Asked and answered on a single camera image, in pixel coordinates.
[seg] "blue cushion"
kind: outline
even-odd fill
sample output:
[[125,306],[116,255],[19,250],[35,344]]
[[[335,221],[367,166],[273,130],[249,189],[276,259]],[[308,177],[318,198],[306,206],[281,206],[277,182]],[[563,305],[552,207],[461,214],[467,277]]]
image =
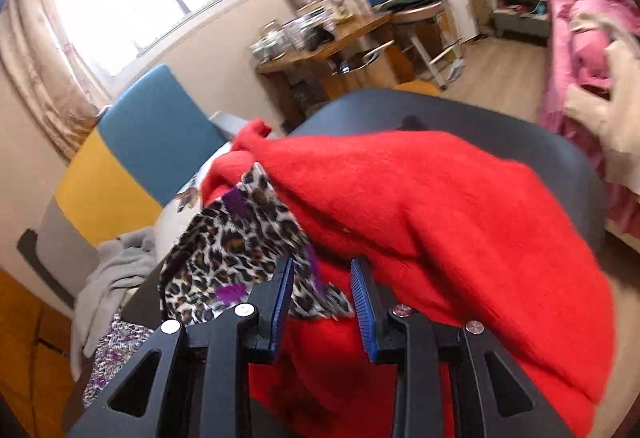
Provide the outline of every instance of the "blue cushion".
[[162,206],[226,142],[164,65],[122,94],[98,130],[122,166]]

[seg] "pink bedding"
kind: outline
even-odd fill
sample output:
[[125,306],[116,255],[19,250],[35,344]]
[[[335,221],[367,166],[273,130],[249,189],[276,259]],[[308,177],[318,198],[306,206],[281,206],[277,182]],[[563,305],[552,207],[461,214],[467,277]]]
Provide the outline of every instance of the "pink bedding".
[[[640,34],[640,11],[631,0],[550,0],[552,21],[551,72],[544,93],[539,125],[574,142],[587,155],[600,177],[606,162],[600,142],[580,123],[564,116],[566,89],[572,82],[601,96],[610,87],[604,48],[609,45],[602,31],[572,34],[570,17],[575,12],[607,14],[629,31]],[[640,238],[639,197],[626,187],[606,182],[609,218],[623,232]]]

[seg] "white refrigerator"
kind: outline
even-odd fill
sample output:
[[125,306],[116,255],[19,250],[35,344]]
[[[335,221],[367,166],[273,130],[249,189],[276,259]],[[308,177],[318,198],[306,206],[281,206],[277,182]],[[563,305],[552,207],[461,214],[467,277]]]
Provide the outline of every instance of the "white refrigerator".
[[449,0],[449,12],[453,14],[458,34],[462,41],[468,41],[480,32],[471,0]]

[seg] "leopard print scarf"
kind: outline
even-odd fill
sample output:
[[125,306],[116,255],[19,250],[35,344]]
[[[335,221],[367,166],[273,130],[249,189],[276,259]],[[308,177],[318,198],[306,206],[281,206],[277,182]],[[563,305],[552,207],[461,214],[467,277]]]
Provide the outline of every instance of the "leopard print scarf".
[[294,260],[290,314],[353,316],[345,294],[322,283],[308,237],[255,163],[192,219],[172,248],[160,275],[162,313],[187,326],[210,321],[270,280],[284,255]]

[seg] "red fuzzy garment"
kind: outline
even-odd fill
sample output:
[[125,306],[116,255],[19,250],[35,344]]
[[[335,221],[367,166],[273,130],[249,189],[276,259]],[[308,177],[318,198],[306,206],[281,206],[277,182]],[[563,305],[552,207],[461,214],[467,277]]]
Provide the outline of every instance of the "red fuzzy garment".
[[[443,132],[268,132],[251,122],[214,161],[205,204],[258,161],[316,247],[323,280],[350,293],[350,260],[366,256],[376,281],[433,321],[479,320],[575,436],[587,436],[612,365],[612,299],[529,168]],[[280,357],[252,366],[250,389],[306,438],[391,434],[395,368],[369,364],[354,318],[289,318]]]

